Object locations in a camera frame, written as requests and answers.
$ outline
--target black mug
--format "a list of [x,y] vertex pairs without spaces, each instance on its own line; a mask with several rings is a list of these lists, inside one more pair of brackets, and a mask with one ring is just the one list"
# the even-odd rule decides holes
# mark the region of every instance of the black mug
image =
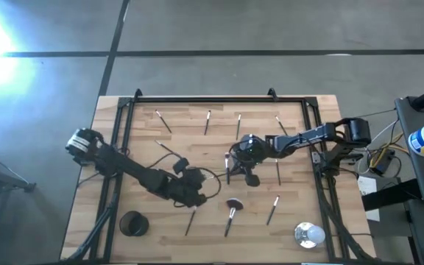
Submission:
[[148,219],[137,211],[126,213],[119,222],[119,228],[126,236],[143,236],[148,227]]

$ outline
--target light bulb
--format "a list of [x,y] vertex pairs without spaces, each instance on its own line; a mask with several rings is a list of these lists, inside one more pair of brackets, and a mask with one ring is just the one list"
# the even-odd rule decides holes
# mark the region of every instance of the light bulb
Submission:
[[315,244],[320,244],[325,240],[325,231],[320,226],[312,225],[307,230],[307,237]]

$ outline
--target wooden table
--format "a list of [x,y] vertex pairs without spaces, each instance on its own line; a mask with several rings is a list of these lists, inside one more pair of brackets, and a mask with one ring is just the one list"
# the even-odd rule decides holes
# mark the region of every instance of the wooden table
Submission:
[[[335,96],[316,96],[323,121],[337,121],[340,114]],[[92,128],[110,139],[116,114],[117,96],[102,96],[96,108]],[[155,114],[159,110],[172,129],[164,127]],[[211,110],[207,135],[205,118]],[[279,116],[289,135],[304,131],[302,108],[294,103],[136,103],[130,131],[130,157],[145,166],[166,154],[154,140],[188,158],[192,166],[206,167],[217,174],[224,172],[224,153],[236,142],[236,125],[241,113],[240,137],[252,133],[283,134],[275,120]],[[120,129],[122,141],[124,128]],[[172,172],[176,161],[170,156],[157,165]],[[197,209],[188,236],[184,236],[191,209],[174,208],[166,201],[145,191],[136,179],[123,176],[117,222],[128,211],[139,211],[150,223],[142,237],[126,237],[118,224],[113,239],[111,262],[117,263],[180,263],[180,262],[298,262],[328,261],[325,246],[307,250],[294,240],[294,228],[300,222],[322,225],[319,203],[308,149],[299,149],[280,161],[282,185],[278,185],[274,160],[267,159],[254,170],[261,185],[246,185],[244,177],[231,178],[230,185],[222,178],[222,191]],[[84,168],[80,179],[93,174]],[[62,258],[72,254],[92,229],[99,201],[102,178],[83,183],[76,192],[66,232]],[[207,180],[202,192],[217,190],[215,180]],[[369,233],[361,195],[352,174],[341,172],[336,189],[343,221],[351,233]],[[277,195],[280,202],[269,226],[266,219]],[[230,234],[224,237],[229,209],[225,201],[239,198],[244,210],[236,213]],[[335,248],[337,237],[332,231]],[[375,256],[370,236],[354,236],[370,255]],[[105,235],[101,237],[102,254]]]

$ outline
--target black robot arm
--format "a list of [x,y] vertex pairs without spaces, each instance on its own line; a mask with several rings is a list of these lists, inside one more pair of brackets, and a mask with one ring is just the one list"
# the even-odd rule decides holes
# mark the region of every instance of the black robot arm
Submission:
[[[343,126],[344,132],[337,127]],[[255,135],[245,135],[230,148],[233,158],[231,172],[245,174],[249,186],[258,186],[258,176],[252,174],[252,169],[266,158],[285,158],[297,149],[317,144],[319,142],[334,142],[337,145],[328,152],[319,154],[322,170],[331,170],[333,175],[339,173],[339,163],[346,158],[354,148],[366,147],[371,143],[369,124],[359,118],[346,118],[337,122],[328,122],[314,129],[298,133],[294,136],[266,135],[265,140]]]
[[179,178],[161,169],[149,169],[119,153],[113,146],[104,142],[102,135],[94,130],[77,130],[66,145],[74,160],[85,165],[93,163],[96,170],[112,177],[124,172],[138,180],[148,192],[163,199],[173,199],[187,207],[200,206],[207,201],[204,194],[199,194],[204,176],[197,169],[187,169],[187,160],[182,158],[183,167],[176,172],[183,173]]

